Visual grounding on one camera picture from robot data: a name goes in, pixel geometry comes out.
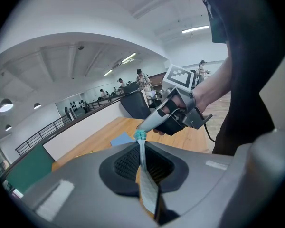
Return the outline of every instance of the human hand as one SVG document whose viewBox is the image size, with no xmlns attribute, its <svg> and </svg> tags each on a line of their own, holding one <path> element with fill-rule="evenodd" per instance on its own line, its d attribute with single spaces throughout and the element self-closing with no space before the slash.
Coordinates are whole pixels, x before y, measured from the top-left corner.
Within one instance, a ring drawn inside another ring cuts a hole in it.
<svg viewBox="0 0 285 228">
<path fill-rule="evenodd" d="M 194 98 L 195 98 L 195 101 L 196 101 L 196 108 L 198 108 L 199 111 L 200 111 L 201 113 L 203 113 L 207 106 L 206 106 L 206 105 L 204 104 L 204 102 L 202 101 L 202 97 L 201 97 L 200 91 L 198 91 L 197 89 L 194 89 L 194 90 L 192 91 L 192 93 L 194 94 Z M 185 107 L 186 107 L 185 103 L 182 101 L 182 99 L 181 99 L 178 95 L 175 95 L 174 97 L 172 97 L 172 101 L 174 101 L 174 103 L 176 104 L 176 106 L 177 106 L 178 108 L 185 108 Z M 166 106 L 164 106 L 164 107 L 162 108 L 162 110 L 163 110 L 166 114 L 170 113 L 170 110 L 169 110 Z M 155 133 L 158 133 L 159 135 L 164 135 L 164 134 L 165 134 L 165 133 L 163 133 L 163 132 L 161 132 L 161 131 L 158 131 L 158 130 L 156 130 L 156 129 L 153 129 L 153 131 L 154 131 Z"/>
</svg>

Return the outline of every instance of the railing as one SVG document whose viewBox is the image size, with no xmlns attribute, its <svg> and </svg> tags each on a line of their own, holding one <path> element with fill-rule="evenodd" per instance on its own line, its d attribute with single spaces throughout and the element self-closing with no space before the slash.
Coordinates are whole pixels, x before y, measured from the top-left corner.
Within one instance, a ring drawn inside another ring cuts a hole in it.
<svg viewBox="0 0 285 228">
<path fill-rule="evenodd" d="M 88 103 L 87 106 L 89 107 L 90 111 L 92 111 L 92 110 L 95 110 L 95 109 L 105 105 L 105 104 L 109 104 L 110 102 L 115 101 L 124 95 L 125 95 L 125 93 L 119 94 L 119 95 L 113 95 L 113 96 L 108 97 L 108 98 L 104 98 L 104 99 L 101 99 L 98 101 Z"/>
<path fill-rule="evenodd" d="M 16 148 L 19 155 L 23 155 L 30 148 L 34 147 L 37 143 L 43 140 L 45 137 L 49 136 L 51 133 L 55 132 L 65 124 L 71 122 L 71 120 L 65 115 L 42 128 L 39 132 L 27 139 L 22 145 Z"/>
</svg>

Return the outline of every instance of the black vent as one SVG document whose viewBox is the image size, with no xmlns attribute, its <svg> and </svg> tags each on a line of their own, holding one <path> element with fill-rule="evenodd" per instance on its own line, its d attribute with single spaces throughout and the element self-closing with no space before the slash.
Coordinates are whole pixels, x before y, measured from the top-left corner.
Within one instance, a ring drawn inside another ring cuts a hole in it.
<svg viewBox="0 0 285 228">
<path fill-rule="evenodd" d="M 163 179 L 173 172 L 174 164 L 147 145 L 145 152 L 148 172 L 154 182 L 159 185 Z"/>
<path fill-rule="evenodd" d="M 135 181 L 139 164 L 139 145 L 137 145 L 127 154 L 116 160 L 114 163 L 114 171 L 126 179 Z"/>
</svg>

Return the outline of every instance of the gray plastic machine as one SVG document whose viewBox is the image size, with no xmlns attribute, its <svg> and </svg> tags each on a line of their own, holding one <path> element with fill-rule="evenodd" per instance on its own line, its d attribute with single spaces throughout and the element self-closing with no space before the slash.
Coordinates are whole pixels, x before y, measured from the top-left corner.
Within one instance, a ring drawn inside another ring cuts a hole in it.
<svg viewBox="0 0 285 228">
<path fill-rule="evenodd" d="M 170 135 L 185 126 L 200 128 L 211 116 L 195 108 L 188 90 L 192 79 L 191 72 L 171 66 L 163 81 L 162 104 L 138 128 Z M 176 94 L 186 109 L 171 102 Z M 164 106 L 170 114 L 163 114 Z M 145 159 L 158 186 L 154 218 L 139 203 L 137 142 L 75 158 L 36 183 L 21 200 L 35 212 L 66 180 L 74 189 L 44 226 L 241 227 L 267 204 L 285 177 L 285 132 L 242 145 L 234 157 L 146 142 Z"/>
</svg>

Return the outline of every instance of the cable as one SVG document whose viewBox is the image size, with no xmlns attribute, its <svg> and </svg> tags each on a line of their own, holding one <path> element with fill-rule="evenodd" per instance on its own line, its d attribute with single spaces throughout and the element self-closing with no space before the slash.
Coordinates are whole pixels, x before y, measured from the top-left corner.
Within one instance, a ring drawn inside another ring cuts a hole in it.
<svg viewBox="0 0 285 228">
<path fill-rule="evenodd" d="M 204 127 L 205 127 L 206 133 L 207 133 L 208 137 L 210 138 L 210 140 L 215 143 L 215 141 L 210 137 L 210 134 L 208 132 L 206 124 L 204 124 Z"/>
</svg>

